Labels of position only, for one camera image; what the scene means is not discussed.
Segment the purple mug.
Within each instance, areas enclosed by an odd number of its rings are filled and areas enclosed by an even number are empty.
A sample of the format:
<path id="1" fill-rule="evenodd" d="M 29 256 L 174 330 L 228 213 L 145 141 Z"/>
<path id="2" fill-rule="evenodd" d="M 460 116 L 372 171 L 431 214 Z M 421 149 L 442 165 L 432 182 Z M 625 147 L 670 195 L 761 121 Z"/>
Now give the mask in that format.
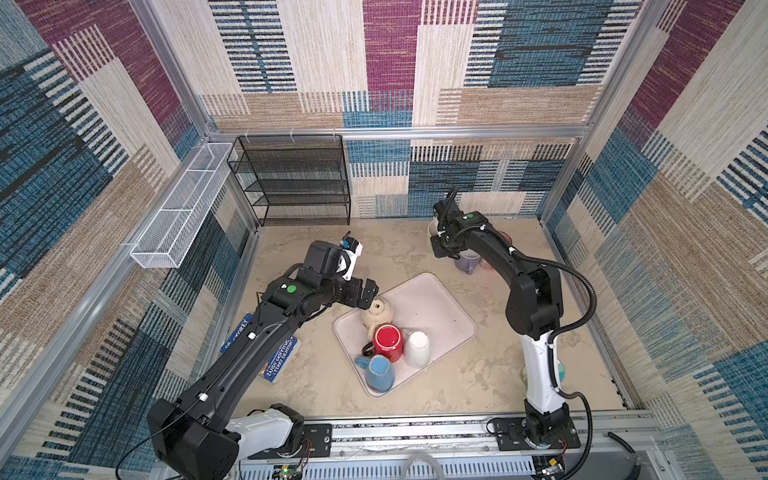
<path id="1" fill-rule="evenodd" d="M 457 259 L 454 260 L 456 268 L 467 275 L 472 275 L 475 269 L 481 263 L 482 257 L 477 252 L 467 249 L 459 253 Z"/>

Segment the pink patterned mug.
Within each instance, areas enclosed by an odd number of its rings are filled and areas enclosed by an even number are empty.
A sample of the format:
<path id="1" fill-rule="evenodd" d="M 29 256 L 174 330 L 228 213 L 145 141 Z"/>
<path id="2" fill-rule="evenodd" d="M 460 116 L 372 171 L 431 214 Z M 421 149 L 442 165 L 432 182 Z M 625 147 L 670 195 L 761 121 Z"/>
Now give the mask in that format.
<path id="1" fill-rule="evenodd" d="M 509 270 L 514 257 L 506 239 L 488 232 L 479 233 L 478 238 L 481 257 L 498 273 Z"/>

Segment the red mug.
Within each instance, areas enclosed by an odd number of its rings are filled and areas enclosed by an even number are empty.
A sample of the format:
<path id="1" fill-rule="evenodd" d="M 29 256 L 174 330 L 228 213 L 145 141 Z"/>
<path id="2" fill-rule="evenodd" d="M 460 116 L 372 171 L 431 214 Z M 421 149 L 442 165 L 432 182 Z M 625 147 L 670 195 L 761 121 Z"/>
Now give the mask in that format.
<path id="1" fill-rule="evenodd" d="M 399 361 L 404 352 L 404 335 L 399 327 L 385 323 L 379 325 L 372 335 L 372 339 L 362 348 L 364 357 L 382 355 L 391 363 Z"/>

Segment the white mug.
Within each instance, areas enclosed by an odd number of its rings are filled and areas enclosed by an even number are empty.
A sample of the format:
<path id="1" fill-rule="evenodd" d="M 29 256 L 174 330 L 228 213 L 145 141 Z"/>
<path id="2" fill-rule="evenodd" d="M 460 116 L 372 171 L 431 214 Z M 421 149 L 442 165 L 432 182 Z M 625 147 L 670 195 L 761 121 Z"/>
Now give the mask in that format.
<path id="1" fill-rule="evenodd" d="M 431 343 L 423 331 L 414 330 L 407 334 L 404 345 L 404 359 L 413 369 L 425 368 L 431 359 Z"/>

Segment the light green mug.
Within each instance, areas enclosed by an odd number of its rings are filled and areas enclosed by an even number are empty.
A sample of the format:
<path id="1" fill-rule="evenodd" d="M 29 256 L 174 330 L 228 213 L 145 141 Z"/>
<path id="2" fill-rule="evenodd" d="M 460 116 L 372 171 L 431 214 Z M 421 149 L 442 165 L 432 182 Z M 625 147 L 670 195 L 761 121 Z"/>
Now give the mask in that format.
<path id="1" fill-rule="evenodd" d="M 438 228 L 439 222 L 437 218 L 433 218 L 427 226 L 427 234 L 429 237 L 439 236 L 440 230 Z"/>

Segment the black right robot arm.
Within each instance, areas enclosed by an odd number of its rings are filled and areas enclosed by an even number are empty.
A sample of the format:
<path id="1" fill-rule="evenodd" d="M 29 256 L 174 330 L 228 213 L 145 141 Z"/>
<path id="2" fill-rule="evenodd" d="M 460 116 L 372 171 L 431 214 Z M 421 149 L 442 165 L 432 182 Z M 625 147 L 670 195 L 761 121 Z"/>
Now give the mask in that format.
<path id="1" fill-rule="evenodd" d="M 562 390 L 556 338 L 584 325 L 594 313 L 590 309 L 579 321 L 561 325 L 561 274 L 582 281 L 591 300 L 594 289 L 564 264 L 523 254 L 483 214 L 461 211 L 457 193 L 451 189 L 433 206 L 438 221 L 437 233 L 430 238 L 433 253 L 454 260 L 465 251 L 477 253 L 507 284 L 505 317 L 520 337 L 527 372 L 523 431 L 531 447 L 547 448 L 572 429 L 567 400 L 576 396 Z"/>

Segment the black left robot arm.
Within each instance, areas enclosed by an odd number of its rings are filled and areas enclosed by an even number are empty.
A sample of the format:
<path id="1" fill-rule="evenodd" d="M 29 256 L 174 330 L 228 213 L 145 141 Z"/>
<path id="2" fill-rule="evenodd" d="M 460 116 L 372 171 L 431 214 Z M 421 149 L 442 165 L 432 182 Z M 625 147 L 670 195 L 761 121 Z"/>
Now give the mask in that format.
<path id="1" fill-rule="evenodd" d="M 273 450 L 296 454 L 304 419 L 283 404 L 236 419 L 236 406 L 278 348 L 335 302 L 368 309 L 379 287 L 372 279 L 304 284 L 272 281 L 250 322 L 215 363 L 174 401 L 158 400 L 147 416 L 154 452 L 185 479 L 222 479 L 240 460 Z"/>

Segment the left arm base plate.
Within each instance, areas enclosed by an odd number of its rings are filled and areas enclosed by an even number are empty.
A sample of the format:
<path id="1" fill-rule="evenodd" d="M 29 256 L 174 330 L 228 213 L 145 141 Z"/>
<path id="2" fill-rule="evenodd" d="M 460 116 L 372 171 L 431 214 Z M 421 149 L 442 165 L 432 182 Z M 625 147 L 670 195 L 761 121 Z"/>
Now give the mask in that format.
<path id="1" fill-rule="evenodd" d="M 330 423 L 303 424 L 294 429 L 286 443 L 276 449 L 267 449 L 248 457 L 248 460 L 298 461 L 309 457 L 326 458 L 331 453 L 333 426 Z"/>

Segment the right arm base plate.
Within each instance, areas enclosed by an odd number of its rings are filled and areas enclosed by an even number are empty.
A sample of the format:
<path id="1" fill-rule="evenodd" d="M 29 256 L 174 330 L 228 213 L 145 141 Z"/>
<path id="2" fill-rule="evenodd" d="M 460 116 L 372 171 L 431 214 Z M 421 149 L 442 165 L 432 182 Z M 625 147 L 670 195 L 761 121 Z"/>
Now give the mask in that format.
<path id="1" fill-rule="evenodd" d="M 495 417 L 487 427 L 500 451 L 570 451 L 582 447 L 572 420 L 561 415 Z"/>

